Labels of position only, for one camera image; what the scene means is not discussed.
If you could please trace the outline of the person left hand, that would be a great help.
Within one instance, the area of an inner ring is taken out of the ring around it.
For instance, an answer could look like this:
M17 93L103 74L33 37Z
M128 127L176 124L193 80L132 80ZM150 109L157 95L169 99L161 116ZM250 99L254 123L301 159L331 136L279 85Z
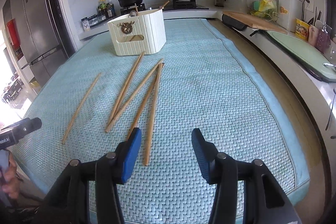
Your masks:
M9 168L4 175L5 183L2 185L2 191L6 193L11 199L17 200L20 192L20 181L17 178L17 163L13 158L13 154L9 152L7 160Z

